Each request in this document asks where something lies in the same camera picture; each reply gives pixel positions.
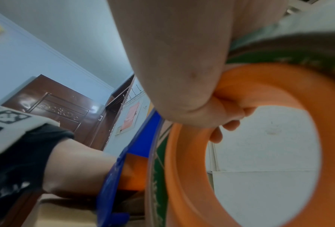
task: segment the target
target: orange plastic ring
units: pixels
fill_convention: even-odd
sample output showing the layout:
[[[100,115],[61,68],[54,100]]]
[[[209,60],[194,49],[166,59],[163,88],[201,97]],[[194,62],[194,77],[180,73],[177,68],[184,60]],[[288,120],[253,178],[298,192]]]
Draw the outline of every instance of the orange plastic ring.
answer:
[[[283,105],[309,112],[320,138],[322,168],[311,199],[284,226],[335,227],[335,81],[299,66],[250,64],[225,72],[214,95],[241,107]],[[171,226],[240,226],[220,205],[207,179],[205,149],[212,131],[174,124],[170,132],[165,180]]]

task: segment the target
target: wooden door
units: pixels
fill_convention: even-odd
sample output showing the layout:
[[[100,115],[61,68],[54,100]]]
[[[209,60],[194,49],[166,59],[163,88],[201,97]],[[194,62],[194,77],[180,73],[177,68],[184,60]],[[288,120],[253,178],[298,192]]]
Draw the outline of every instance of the wooden door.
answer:
[[[104,105],[40,75],[2,106],[49,117],[75,134],[84,144],[91,130],[101,120]]]

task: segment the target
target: ceiling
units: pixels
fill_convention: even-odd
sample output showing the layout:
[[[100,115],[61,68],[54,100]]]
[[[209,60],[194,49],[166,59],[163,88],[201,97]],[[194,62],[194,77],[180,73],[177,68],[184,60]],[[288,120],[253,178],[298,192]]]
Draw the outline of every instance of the ceiling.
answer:
[[[0,13],[114,88],[133,73],[106,0],[0,0]]]

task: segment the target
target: finger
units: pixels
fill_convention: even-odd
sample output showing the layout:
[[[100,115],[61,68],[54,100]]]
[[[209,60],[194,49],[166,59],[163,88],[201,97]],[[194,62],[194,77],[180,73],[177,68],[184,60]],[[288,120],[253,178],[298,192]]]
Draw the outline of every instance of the finger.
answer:
[[[227,129],[228,131],[233,131],[236,130],[240,124],[241,122],[239,120],[233,120],[223,125],[223,128]]]
[[[212,128],[224,125],[232,120],[240,120],[244,116],[244,110],[235,102],[221,100],[213,96],[204,106],[188,112],[183,119],[175,121]]]
[[[256,109],[257,107],[249,107],[249,108],[244,108],[243,111],[245,112],[245,116],[248,117],[252,115]]]
[[[217,127],[211,134],[210,141],[218,144],[219,142],[222,141],[222,132],[220,130],[220,127]]]

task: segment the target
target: blue plastic object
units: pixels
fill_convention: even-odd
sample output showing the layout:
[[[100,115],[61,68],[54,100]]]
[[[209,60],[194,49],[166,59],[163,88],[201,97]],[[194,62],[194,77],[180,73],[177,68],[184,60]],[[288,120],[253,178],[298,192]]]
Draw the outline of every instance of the blue plastic object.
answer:
[[[98,227],[123,226],[129,221],[130,215],[128,213],[112,213],[112,206],[126,154],[131,153],[148,158],[152,142],[157,136],[156,132],[160,129],[162,122],[161,116],[155,110],[151,111],[134,138],[124,148],[116,163],[109,171],[103,187],[97,196],[96,211]]]

